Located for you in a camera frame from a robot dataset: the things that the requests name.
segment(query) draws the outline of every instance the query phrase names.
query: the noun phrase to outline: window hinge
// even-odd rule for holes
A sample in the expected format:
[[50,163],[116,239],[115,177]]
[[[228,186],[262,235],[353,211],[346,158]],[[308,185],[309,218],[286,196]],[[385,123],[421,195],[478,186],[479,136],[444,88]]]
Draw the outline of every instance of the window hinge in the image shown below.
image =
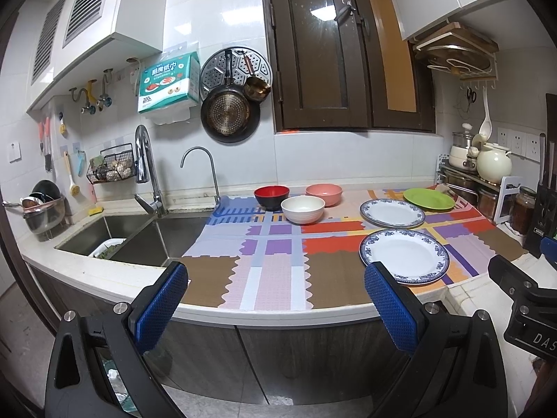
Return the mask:
[[273,6],[273,3],[269,3],[269,9],[271,11],[271,26],[275,28],[275,7]]
[[278,101],[282,102],[282,75],[280,71],[277,71],[277,88],[278,88]]

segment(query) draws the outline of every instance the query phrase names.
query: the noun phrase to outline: metal bolt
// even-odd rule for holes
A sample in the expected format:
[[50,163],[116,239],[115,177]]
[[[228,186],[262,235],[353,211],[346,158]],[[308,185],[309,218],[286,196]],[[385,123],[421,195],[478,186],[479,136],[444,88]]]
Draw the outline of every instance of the metal bolt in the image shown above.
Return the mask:
[[425,311],[427,311],[430,314],[437,314],[439,312],[439,305],[435,304],[435,303],[426,303],[424,305]]
[[116,303],[113,309],[116,314],[123,314],[127,311],[127,303],[124,301]]
[[489,313],[485,309],[478,309],[478,317],[481,320],[489,320]]
[[73,320],[73,318],[75,317],[75,311],[66,311],[66,314],[64,314],[64,320],[66,322],[69,322],[71,320]]

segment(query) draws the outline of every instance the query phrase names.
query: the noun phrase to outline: green plate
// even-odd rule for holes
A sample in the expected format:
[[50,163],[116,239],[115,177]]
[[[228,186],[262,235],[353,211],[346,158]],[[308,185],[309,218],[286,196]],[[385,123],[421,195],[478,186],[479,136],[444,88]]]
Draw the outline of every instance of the green plate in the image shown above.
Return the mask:
[[455,206],[449,195],[429,188],[409,188],[403,195],[406,201],[426,209],[450,210]]

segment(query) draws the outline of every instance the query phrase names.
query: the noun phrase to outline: cabinet vent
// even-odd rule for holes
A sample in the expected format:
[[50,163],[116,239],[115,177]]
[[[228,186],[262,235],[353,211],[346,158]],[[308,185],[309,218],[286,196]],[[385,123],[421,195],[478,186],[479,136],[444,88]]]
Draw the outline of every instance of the cabinet vent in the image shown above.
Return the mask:
[[64,46],[101,17],[103,0],[75,0]]
[[50,55],[52,54],[52,43],[54,43],[54,35],[56,27],[60,19],[60,13],[64,7],[66,0],[59,0],[46,15],[45,22],[42,25],[41,37],[38,40],[37,52],[33,63],[33,83],[37,77],[42,74],[50,64]]

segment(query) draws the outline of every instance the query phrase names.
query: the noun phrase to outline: double basin sink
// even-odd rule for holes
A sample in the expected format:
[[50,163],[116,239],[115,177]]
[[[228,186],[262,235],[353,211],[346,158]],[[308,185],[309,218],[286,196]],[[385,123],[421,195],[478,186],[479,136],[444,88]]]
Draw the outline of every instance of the double basin sink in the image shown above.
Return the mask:
[[88,256],[110,238],[125,242],[106,259],[130,264],[165,267],[195,243],[211,212],[103,216],[84,227],[57,248]]

